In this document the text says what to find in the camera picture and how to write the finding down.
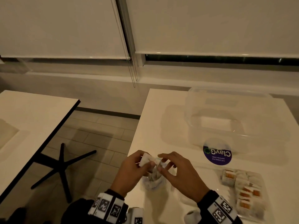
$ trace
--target tiled floor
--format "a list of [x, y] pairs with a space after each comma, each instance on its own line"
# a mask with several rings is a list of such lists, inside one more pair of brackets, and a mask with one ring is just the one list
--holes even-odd
[[[107, 190], [122, 161], [127, 157], [138, 120], [74, 111], [42, 153], [58, 159], [65, 143], [65, 160], [92, 150], [97, 153], [66, 170], [73, 201], [95, 199]], [[33, 163], [0, 204], [0, 218], [8, 218], [18, 207], [27, 207], [26, 223], [60, 223], [66, 202], [59, 174], [50, 177], [34, 190], [30, 187], [51, 168]]]

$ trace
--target black chair base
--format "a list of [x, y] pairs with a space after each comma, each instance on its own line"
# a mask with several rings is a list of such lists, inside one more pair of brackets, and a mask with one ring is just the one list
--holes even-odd
[[82, 156], [76, 157], [74, 159], [71, 159], [71, 160], [65, 162], [64, 161], [64, 143], [62, 143], [61, 147], [60, 147], [59, 160], [56, 160], [56, 159], [49, 157], [42, 153], [36, 154], [34, 157], [34, 162], [42, 164], [47, 167], [50, 167], [53, 170], [51, 170], [44, 177], [42, 177], [37, 183], [35, 183], [33, 186], [31, 186], [31, 189], [36, 188], [39, 184], [41, 184], [43, 181], [47, 180], [49, 177], [51, 177], [55, 173], [59, 173], [61, 181], [62, 181], [62, 186], [63, 186], [64, 192], [65, 192], [66, 201], [68, 203], [71, 203], [72, 196], [70, 193], [68, 181], [66, 179], [65, 170], [69, 165], [71, 165], [75, 162], [78, 162], [79, 160], [82, 160], [92, 154], [95, 154], [96, 152], [97, 152], [96, 150], [93, 150], [89, 153], [86, 153]]

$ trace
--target black sleeve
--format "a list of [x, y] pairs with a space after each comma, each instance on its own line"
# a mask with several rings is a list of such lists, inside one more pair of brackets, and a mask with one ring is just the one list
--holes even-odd
[[[120, 200], [124, 197], [108, 189], [105, 193], [110, 194]], [[89, 209], [92, 207], [94, 200], [79, 199], [69, 205], [61, 218], [61, 224], [70, 223], [86, 223], [86, 224], [111, 224], [95, 216], [88, 215]], [[125, 221], [126, 211], [119, 214], [119, 220]]]
[[217, 200], [220, 200], [218, 193], [210, 190], [202, 200], [197, 203], [202, 217], [199, 224], [242, 224], [241, 219], [236, 215], [236, 211], [229, 206], [226, 200], [221, 199], [222, 203], [218, 203]]

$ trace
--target hand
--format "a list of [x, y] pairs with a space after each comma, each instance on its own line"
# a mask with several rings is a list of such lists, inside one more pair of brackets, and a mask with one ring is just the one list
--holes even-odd
[[150, 161], [144, 166], [139, 167], [138, 163], [140, 162], [143, 154], [144, 151], [138, 150], [122, 162], [110, 189], [121, 196], [126, 197], [127, 193], [136, 186], [141, 177], [143, 175], [148, 175], [147, 172], [156, 164], [155, 162]]
[[[162, 153], [158, 157], [163, 158], [162, 162], [170, 160], [165, 169], [161, 166], [158, 166], [157, 169], [173, 187], [177, 188], [186, 197], [198, 203], [210, 190], [199, 177], [191, 162], [177, 152]], [[177, 167], [176, 176], [168, 172], [172, 166]]]

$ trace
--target right hand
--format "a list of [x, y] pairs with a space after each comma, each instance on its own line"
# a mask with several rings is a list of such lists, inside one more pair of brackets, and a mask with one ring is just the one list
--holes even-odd
[[[199, 177], [191, 162], [177, 152], [162, 153], [158, 157], [162, 158], [162, 162], [170, 160], [166, 168], [158, 166], [157, 169], [173, 187], [177, 188], [186, 197], [198, 203], [210, 190]], [[172, 166], [177, 167], [176, 176], [168, 172]]]

